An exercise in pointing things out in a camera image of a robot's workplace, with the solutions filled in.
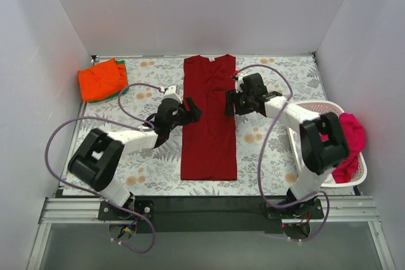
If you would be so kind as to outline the dark red t shirt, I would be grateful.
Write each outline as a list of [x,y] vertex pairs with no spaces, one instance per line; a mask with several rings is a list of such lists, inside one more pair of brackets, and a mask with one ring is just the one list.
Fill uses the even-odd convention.
[[225,116],[225,93],[235,88],[235,67],[236,58],[229,54],[184,60],[184,97],[190,97],[202,115],[182,128],[182,180],[237,179],[235,119]]

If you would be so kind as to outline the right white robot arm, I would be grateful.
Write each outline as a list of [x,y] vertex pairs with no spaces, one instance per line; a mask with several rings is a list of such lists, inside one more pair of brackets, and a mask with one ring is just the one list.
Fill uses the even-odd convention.
[[304,216],[309,211],[308,201],[319,194],[333,169],[349,157],[349,146],[338,116],[332,112],[319,114],[307,110],[291,103],[290,97],[268,91],[259,73],[232,78],[235,88],[225,94],[225,115],[256,112],[298,134],[304,166],[283,202],[274,204],[266,199],[265,204],[274,209],[287,209],[294,218]]

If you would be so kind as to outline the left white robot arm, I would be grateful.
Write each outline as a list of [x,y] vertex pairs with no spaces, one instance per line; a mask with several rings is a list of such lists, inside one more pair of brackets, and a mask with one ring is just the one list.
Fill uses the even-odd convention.
[[135,205],[129,200],[132,193],[115,178],[121,156],[161,146],[174,128],[198,122],[202,113],[190,97],[183,102],[169,97],[136,130],[104,132],[94,128],[70,159],[68,171],[112,203],[120,219],[128,219]]

